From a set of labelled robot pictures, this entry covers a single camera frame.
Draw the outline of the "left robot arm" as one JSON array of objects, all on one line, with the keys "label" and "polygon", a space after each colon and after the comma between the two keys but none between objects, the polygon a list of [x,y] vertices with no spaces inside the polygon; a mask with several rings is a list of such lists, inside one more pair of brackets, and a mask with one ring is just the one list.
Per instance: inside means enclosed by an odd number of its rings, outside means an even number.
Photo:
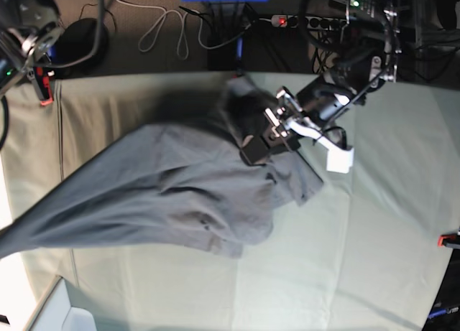
[{"label": "left robot arm", "polygon": [[326,149],[328,171],[347,173],[354,148],[335,122],[353,106],[363,106],[368,93],[395,80],[398,0],[344,0],[346,23],[333,42],[311,34],[306,19],[310,1],[300,0],[298,29],[309,44],[336,53],[336,59],[297,93],[281,87],[276,102],[263,110],[263,128],[248,136],[240,153],[246,164],[262,165],[273,155],[298,150],[299,139],[309,138]]}]

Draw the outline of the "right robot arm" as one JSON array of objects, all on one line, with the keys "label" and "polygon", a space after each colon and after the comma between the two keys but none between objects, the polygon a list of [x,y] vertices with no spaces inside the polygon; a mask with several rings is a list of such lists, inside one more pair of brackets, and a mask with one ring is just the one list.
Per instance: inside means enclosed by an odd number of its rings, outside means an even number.
[{"label": "right robot arm", "polygon": [[1,0],[1,94],[16,85],[33,67],[63,69],[94,56],[104,25],[104,0],[98,0],[97,9],[91,50],[77,60],[55,65],[43,60],[63,33],[55,0]]}]

